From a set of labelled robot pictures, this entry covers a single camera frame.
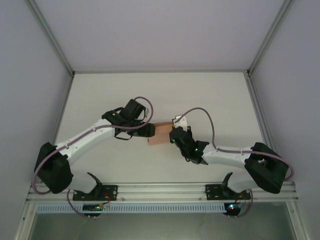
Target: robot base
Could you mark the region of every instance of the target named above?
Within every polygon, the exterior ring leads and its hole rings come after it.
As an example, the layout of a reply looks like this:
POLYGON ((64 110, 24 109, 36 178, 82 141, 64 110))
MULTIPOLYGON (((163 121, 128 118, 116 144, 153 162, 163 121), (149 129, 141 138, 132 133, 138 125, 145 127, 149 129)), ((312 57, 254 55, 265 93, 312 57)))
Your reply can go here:
POLYGON ((226 194, 224 188, 222 187, 222 184, 205 185, 205 193, 206 193, 206 199, 208 201, 209 200, 235 201, 237 199, 239 199, 239 200, 250 200, 251 199, 250 192, 247 192, 246 190, 242 191, 240 193, 234 193, 234 194, 230 194, 231 191, 229 191, 229 193, 226 194))
POLYGON ((90 193, 74 191, 73 201, 116 201, 118 195, 117 185, 100 185, 90 193))

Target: cardboard box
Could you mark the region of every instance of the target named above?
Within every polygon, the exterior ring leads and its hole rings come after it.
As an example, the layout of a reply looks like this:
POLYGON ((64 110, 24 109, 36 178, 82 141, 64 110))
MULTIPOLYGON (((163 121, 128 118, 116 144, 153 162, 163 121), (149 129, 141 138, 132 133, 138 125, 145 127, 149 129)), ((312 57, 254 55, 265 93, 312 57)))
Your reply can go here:
POLYGON ((148 137, 149 145, 170 143, 169 133, 172 131, 172 122, 158 122, 154 123, 155 134, 152 137, 148 137))

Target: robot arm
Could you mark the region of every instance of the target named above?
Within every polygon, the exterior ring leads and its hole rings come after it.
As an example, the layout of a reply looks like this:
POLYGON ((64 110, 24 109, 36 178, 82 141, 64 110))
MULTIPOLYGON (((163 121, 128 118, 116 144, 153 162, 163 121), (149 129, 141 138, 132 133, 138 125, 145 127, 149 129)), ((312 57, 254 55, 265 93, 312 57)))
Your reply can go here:
POLYGON ((108 139, 118 138, 120 133, 127 133, 130 137, 152 137, 155 126, 142 122, 143 119, 138 120, 142 112, 145 118, 147 109, 131 99, 124 108, 107 111, 93 126, 67 141, 55 146, 45 143, 40 148, 35 173, 54 194, 64 189, 86 194, 92 192, 100 181, 89 172, 71 171, 71 166, 86 152, 108 139))
POLYGON ((253 147, 222 147, 226 152, 220 151, 220 147, 214 148, 209 142, 194 140, 191 128, 186 125, 186 119, 181 121, 184 121, 184 125, 173 121, 175 128, 169 136, 187 162, 204 165, 223 164, 243 169, 237 174, 227 174, 221 185, 225 195, 236 196, 244 190, 258 187, 269 193, 280 192, 289 167, 278 159, 248 153, 255 151, 279 156, 272 149, 257 142, 253 147))

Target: glass panel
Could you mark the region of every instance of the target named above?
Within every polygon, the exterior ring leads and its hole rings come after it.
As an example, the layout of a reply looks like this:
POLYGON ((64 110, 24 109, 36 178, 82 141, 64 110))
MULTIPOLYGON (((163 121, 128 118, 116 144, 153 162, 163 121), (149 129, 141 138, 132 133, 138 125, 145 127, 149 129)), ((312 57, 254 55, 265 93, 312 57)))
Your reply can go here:
POLYGON ((29 240, 296 240, 284 203, 255 203, 238 219, 222 213, 37 214, 29 240))

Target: white wall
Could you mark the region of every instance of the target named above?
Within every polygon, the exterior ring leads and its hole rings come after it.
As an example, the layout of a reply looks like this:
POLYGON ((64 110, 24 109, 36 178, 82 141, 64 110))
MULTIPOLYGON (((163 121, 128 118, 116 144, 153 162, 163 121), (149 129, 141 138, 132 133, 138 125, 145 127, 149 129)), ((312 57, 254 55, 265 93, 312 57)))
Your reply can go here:
POLYGON ((295 1, 253 76, 276 149, 296 170, 314 239, 320 238, 319 9, 319 0, 295 1))
POLYGON ((282 0, 36 0, 75 71, 247 69, 282 0))
POLYGON ((10 240, 70 78, 24 1, 2 1, 0 33, 0 239, 10 240))
MULTIPOLYGON (((242 72, 173 72, 76 74, 57 142, 72 138, 105 112, 124 107, 136 96, 152 102, 152 123, 168 122, 191 108, 203 107, 214 122, 218 146, 250 147, 262 141, 242 72)), ((195 111, 186 118, 196 140, 211 142, 205 113, 195 111)), ((143 137, 102 142, 72 169, 93 173, 105 183, 220 182, 227 173, 244 171, 186 162, 174 144, 148 145, 143 137)))

